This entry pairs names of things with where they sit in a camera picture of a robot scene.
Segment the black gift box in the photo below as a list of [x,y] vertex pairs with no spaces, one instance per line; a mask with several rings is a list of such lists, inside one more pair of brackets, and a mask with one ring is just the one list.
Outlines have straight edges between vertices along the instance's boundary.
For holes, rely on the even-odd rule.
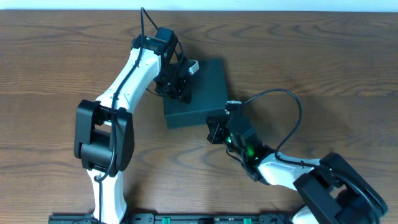
[[164,98],[164,117],[169,129],[203,125],[209,116],[225,114],[228,91],[220,58],[200,60],[191,84],[191,102]]

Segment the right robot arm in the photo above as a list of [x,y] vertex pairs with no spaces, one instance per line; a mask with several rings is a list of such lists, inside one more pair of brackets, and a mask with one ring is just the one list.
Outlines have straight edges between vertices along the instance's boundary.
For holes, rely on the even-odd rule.
[[382,197],[339,154],[299,159],[264,144],[240,101],[228,101],[225,112],[206,123],[209,142],[224,144],[253,181],[298,192],[305,205],[292,223],[379,223],[388,211]]

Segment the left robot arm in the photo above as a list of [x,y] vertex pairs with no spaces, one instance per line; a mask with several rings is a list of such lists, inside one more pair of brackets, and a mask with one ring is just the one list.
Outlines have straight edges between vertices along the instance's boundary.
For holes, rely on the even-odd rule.
[[76,109],[74,155],[91,177],[95,209],[91,223],[121,223],[127,210],[123,172],[134,152],[132,115],[151,82],[163,97],[189,104],[190,78],[199,69],[184,53],[171,61],[180,46],[174,31],[160,27],[155,36],[140,34],[112,85],[95,101],[82,100]]

